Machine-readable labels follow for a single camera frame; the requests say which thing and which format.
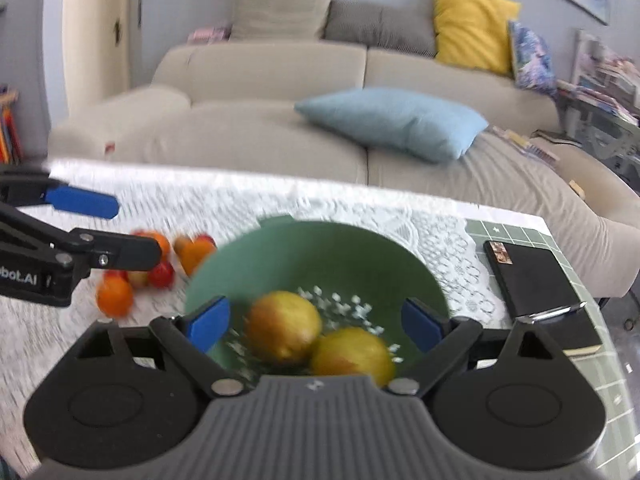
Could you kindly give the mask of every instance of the sofa cushion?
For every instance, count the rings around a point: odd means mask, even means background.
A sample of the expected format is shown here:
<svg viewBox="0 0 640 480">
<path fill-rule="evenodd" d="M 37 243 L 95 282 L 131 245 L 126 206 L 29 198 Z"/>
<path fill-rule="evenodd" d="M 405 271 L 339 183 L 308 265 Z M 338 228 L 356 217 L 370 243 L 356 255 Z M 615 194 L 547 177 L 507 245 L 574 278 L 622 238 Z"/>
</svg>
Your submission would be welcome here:
<svg viewBox="0 0 640 480">
<path fill-rule="evenodd" d="M 211 102 L 155 124 L 114 160 L 367 183 L 364 148 L 312 126 L 293 102 Z"/>
<path fill-rule="evenodd" d="M 178 47 L 154 82 L 174 85 L 194 103 L 217 99 L 297 101 L 362 88 L 367 50 L 331 41 L 216 43 Z"/>
<path fill-rule="evenodd" d="M 633 228 L 600 218 L 550 168 L 492 134 L 480 134 L 465 156 L 437 166 L 369 150 L 369 184 L 541 216 L 594 297 L 625 294 L 635 279 L 637 248 L 625 251 L 612 233 Z"/>
<path fill-rule="evenodd" d="M 444 65 L 433 59 L 369 49 L 365 87 L 387 86 L 457 101 L 491 124 L 528 136 L 535 130 L 559 132 L 553 100 L 497 75 Z"/>
</svg>

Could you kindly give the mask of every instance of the yellow pillow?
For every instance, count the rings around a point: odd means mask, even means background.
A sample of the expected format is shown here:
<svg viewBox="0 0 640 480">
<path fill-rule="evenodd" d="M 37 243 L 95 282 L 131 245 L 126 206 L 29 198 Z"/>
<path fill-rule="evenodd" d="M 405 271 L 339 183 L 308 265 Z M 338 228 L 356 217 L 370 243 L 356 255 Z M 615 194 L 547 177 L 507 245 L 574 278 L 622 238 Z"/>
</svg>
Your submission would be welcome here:
<svg viewBox="0 0 640 480">
<path fill-rule="evenodd" d="M 434 0 L 436 59 L 467 68 L 511 73 L 508 20 L 520 4 L 510 0 Z"/>
</svg>

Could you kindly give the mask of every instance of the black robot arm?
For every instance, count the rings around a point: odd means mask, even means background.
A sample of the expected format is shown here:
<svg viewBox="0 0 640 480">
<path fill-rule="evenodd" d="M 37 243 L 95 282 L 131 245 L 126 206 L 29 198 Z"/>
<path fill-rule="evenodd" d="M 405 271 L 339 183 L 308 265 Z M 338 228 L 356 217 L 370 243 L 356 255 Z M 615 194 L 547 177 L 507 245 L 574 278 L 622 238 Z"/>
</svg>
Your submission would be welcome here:
<svg viewBox="0 0 640 480">
<path fill-rule="evenodd" d="M 0 167 L 0 296 L 69 306 L 91 269 L 150 270 L 160 261 L 151 238 L 66 232 L 16 209 L 37 205 L 102 218 L 119 208 L 113 196 L 68 186 L 40 169 Z"/>
</svg>

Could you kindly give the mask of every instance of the blue gripper pad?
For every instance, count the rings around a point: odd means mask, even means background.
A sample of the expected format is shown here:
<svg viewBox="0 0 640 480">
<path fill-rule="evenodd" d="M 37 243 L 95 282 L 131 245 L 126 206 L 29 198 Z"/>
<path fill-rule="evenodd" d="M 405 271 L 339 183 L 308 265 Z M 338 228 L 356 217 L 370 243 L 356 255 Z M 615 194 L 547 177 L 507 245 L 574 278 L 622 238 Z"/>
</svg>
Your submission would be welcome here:
<svg viewBox="0 0 640 480">
<path fill-rule="evenodd" d="M 201 310 L 186 327 L 185 336 L 198 350 L 207 353 L 229 327 L 231 306 L 227 298 L 216 298 L 209 307 Z"/>
<path fill-rule="evenodd" d="M 79 187 L 59 186 L 49 189 L 45 201 L 59 211 L 112 219 L 120 210 L 118 199 Z"/>
<path fill-rule="evenodd" d="M 448 333 L 449 320 L 413 298 L 404 300 L 400 311 L 402 330 L 421 352 L 428 352 Z"/>
</svg>

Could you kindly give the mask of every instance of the patterned pillow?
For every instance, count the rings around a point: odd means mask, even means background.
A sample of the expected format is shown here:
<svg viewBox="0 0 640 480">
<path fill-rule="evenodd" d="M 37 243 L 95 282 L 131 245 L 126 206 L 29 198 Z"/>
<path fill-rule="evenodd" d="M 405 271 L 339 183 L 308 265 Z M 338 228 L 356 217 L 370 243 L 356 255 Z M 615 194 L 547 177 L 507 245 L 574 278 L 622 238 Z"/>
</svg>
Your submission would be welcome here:
<svg viewBox="0 0 640 480">
<path fill-rule="evenodd" d="M 516 86 L 555 98 L 558 85 L 545 40 L 513 20 L 509 20 L 509 34 Z"/>
<path fill-rule="evenodd" d="M 427 16 L 369 2 L 332 0 L 324 38 L 435 57 L 433 25 Z"/>
</svg>

